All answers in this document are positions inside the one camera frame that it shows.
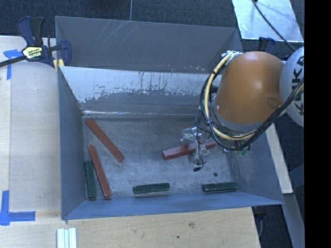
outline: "black carpet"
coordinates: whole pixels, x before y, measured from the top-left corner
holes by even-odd
[[[305,0],[290,1],[305,37]],[[46,18],[43,37],[55,37],[57,15],[238,28],[231,0],[0,0],[0,8],[0,35],[18,35],[17,22],[27,15]],[[242,40],[242,45],[244,52],[258,48],[257,41]],[[299,49],[302,44],[293,46]],[[286,58],[291,53],[285,43],[276,43],[274,55]],[[286,114],[275,125],[291,172],[304,163],[304,129]],[[304,218],[304,188],[295,193]],[[292,247],[281,207],[266,207],[265,211],[262,248]]]

